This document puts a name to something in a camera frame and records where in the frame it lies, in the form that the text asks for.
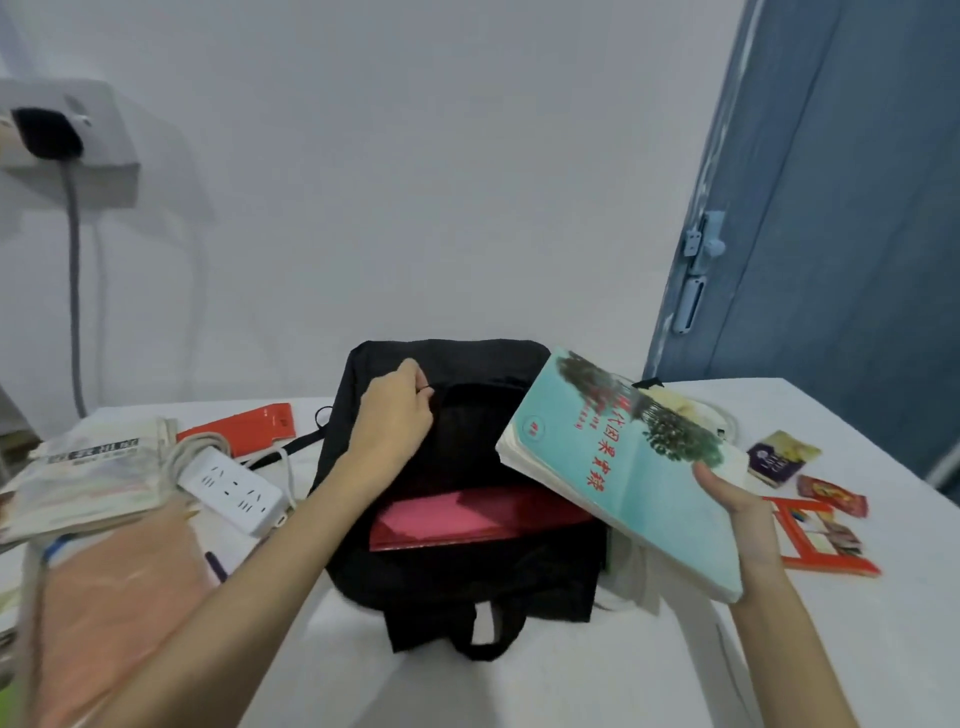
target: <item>red folder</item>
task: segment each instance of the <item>red folder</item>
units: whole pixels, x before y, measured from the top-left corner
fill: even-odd
[[[592,518],[541,485],[472,488],[388,505],[373,523],[370,550],[512,539]]]

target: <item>white power strip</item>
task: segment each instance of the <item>white power strip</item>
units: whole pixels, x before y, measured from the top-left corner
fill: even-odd
[[[276,485],[216,448],[201,450],[183,469],[178,485],[254,536],[266,535],[286,510],[286,497]]]

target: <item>red card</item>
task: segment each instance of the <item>red card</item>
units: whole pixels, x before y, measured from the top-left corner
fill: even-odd
[[[816,477],[801,475],[797,478],[797,493],[803,497],[812,497],[829,503],[844,513],[849,513],[859,519],[867,517],[867,498],[841,488],[839,485],[828,483]]]

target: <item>gray cable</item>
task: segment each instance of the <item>gray cable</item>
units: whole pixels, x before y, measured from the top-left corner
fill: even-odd
[[[66,197],[66,217],[70,229],[70,378],[73,381],[73,404],[77,416],[86,417],[84,385],[80,378],[80,205],[77,203],[77,184],[73,179],[70,161],[59,162],[63,194]]]

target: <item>newspaper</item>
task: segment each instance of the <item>newspaper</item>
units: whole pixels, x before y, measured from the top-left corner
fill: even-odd
[[[160,470],[176,443],[173,421],[80,423],[48,441],[12,482],[15,495],[0,542],[88,530],[162,505]]]

